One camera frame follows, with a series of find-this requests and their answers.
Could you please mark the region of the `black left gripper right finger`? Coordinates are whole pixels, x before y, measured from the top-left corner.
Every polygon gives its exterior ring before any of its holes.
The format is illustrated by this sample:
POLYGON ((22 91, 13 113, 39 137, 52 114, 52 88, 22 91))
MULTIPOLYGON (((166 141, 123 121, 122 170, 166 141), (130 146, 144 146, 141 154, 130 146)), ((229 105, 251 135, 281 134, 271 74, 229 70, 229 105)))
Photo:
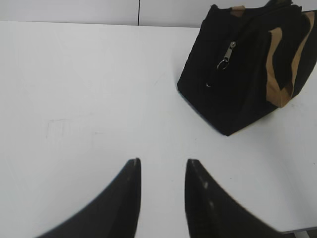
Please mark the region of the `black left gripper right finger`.
POLYGON ((197 159, 188 159, 185 212, 192 238, 281 238, 237 203, 197 159))

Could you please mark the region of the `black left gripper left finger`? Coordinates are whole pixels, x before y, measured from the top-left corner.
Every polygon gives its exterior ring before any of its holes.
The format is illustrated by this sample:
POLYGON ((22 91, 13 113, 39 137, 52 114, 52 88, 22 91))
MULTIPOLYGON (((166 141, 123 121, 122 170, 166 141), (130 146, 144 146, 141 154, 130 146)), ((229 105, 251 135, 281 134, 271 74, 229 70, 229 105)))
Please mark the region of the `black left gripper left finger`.
POLYGON ((42 238, 133 238, 141 205, 141 161, 127 161, 87 206, 42 238))

